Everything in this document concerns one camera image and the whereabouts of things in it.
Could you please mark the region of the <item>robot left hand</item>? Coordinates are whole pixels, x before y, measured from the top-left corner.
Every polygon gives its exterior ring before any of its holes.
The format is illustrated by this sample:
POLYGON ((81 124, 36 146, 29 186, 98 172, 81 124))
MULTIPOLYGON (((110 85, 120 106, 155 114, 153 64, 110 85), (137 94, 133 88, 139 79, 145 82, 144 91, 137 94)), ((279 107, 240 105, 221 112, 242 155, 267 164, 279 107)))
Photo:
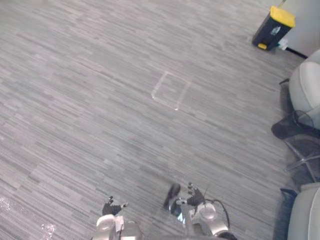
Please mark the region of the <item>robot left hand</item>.
POLYGON ((108 197, 108 201, 104 204, 102 208, 102 215, 114 215, 116 216, 121 210, 127 208, 129 203, 125 202, 123 204, 114 205, 114 197, 111 195, 108 197))

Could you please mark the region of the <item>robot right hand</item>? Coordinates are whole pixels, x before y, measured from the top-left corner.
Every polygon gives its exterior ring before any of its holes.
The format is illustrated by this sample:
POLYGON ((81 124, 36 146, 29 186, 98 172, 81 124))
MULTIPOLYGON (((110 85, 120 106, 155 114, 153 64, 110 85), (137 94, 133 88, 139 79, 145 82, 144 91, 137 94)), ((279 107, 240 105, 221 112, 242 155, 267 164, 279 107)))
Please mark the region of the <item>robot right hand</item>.
POLYGON ((197 207, 205 201, 203 193, 193 185, 192 182, 188 183, 188 194, 190 197, 186 200, 187 204, 193 207, 197 207))

